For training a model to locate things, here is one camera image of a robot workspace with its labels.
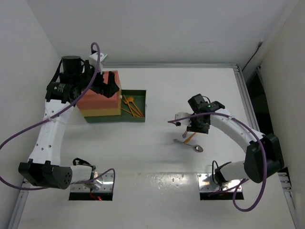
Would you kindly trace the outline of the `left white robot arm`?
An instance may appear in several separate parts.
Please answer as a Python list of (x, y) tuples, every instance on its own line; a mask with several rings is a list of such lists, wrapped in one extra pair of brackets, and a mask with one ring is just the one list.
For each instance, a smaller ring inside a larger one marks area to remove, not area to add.
[(91, 185), (97, 179), (96, 167), (76, 158), (72, 166), (61, 166), (61, 145), (68, 119), (79, 96), (92, 90), (106, 98), (119, 90), (115, 73), (104, 73), (79, 56), (62, 57), (47, 86), (45, 111), (36, 145), (18, 171), (33, 186), (66, 189), (71, 184)]

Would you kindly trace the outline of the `orange chopstick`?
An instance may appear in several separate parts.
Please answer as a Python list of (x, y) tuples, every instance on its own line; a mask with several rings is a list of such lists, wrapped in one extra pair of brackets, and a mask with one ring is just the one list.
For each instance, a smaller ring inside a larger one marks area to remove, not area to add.
[(186, 140), (184, 140), (184, 143), (188, 143), (195, 135), (196, 133), (192, 133)]
[(133, 110), (131, 109), (131, 107), (130, 107), (130, 105), (129, 105), (129, 102), (127, 101), (127, 98), (126, 98), (125, 95), (123, 95), (123, 101), (124, 101), (124, 103), (128, 106), (128, 108), (129, 108), (131, 114), (133, 115), (133, 117), (135, 117), (135, 115), (134, 115), (134, 113), (133, 113)]

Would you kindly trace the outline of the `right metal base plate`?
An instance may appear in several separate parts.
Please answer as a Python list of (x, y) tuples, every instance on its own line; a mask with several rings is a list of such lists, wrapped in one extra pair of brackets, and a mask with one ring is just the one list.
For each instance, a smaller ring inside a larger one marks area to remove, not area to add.
[(235, 179), (222, 184), (222, 186), (219, 186), (218, 184), (213, 182), (211, 173), (198, 173), (197, 177), (199, 192), (204, 194), (220, 191), (233, 192), (236, 186), (241, 182), (241, 180)]

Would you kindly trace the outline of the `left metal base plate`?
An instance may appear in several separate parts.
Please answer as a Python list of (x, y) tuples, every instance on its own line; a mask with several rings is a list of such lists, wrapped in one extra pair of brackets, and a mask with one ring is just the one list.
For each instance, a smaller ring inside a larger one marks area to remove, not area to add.
[(92, 184), (73, 184), (71, 185), (71, 193), (111, 193), (113, 188), (114, 174), (112, 171), (104, 174), (95, 180)]

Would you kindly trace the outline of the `green bottom drawer box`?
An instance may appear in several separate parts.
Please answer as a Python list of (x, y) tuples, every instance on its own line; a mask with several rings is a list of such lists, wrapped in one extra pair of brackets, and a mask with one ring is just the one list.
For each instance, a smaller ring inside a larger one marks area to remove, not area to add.
[[(84, 119), (88, 123), (111, 123), (111, 122), (144, 123), (146, 90), (122, 90), (122, 96), (123, 95), (125, 95), (126, 98), (131, 96), (134, 98), (134, 102), (139, 107), (144, 117), (133, 117), (131, 114), (121, 110), (120, 115), (84, 117)], [(121, 102), (121, 108), (129, 110), (128, 106), (124, 102)]]

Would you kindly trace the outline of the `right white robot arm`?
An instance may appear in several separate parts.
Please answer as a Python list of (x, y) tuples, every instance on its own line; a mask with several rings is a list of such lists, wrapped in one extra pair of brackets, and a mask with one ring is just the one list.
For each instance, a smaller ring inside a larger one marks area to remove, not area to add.
[(245, 159), (227, 162), (214, 171), (216, 184), (235, 179), (250, 179), (263, 182), (265, 177), (284, 168), (284, 159), (279, 139), (274, 134), (263, 134), (237, 122), (218, 101), (207, 102), (201, 94), (188, 100), (194, 117), (190, 119), (188, 132), (207, 134), (211, 126), (221, 130), (245, 152)]

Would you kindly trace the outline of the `orange plastic spoon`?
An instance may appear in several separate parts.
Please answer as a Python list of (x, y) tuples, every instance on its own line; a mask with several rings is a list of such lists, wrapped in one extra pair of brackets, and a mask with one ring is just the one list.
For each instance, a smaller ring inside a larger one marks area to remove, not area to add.
[(128, 97), (127, 100), (128, 100), (128, 102), (135, 103), (135, 102), (134, 102), (134, 98), (133, 98), (132, 96), (131, 96), (131, 97)]

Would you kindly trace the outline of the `silver metal spoon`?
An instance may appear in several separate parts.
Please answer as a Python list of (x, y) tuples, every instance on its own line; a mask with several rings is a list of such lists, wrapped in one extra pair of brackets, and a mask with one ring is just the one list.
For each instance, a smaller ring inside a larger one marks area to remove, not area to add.
[(177, 143), (177, 144), (182, 144), (182, 145), (188, 146), (193, 151), (195, 151), (197, 153), (202, 153), (203, 152), (203, 148), (200, 145), (191, 145), (191, 144), (188, 144), (188, 143), (184, 143), (184, 142), (182, 142), (182, 141), (180, 141), (178, 139), (174, 139), (173, 142)]

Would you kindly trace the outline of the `metal base plate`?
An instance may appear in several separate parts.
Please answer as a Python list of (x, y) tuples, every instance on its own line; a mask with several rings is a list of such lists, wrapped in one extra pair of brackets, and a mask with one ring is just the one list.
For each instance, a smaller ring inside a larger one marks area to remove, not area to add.
[(114, 174), (112, 171), (104, 174), (95, 180), (92, 184), (73, 184), (71, 185), (71, 193), (111, 193), (113, 188)]
[(236, 186), (241, 182), (241, 180), (235, 179), (222, 184), (222, 186), (219, 186), (218, 184), (213, 182), (211, 173), (198, 173), (197, 177), (199, 192), (204, 194), (220, 191), (233, 192)]

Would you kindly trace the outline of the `orange plastic knife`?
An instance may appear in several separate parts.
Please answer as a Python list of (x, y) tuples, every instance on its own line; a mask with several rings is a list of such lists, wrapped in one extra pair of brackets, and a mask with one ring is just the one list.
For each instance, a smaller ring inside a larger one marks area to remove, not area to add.
[(132, 103), (135, 107), (135, 109), (137, 110), (137, 112), (140, 114), (141, 117), (144, 117), (144, 115), (142, 114), (141, 110), (139, 109), (139, 107), (135, 104), (135, 103)]

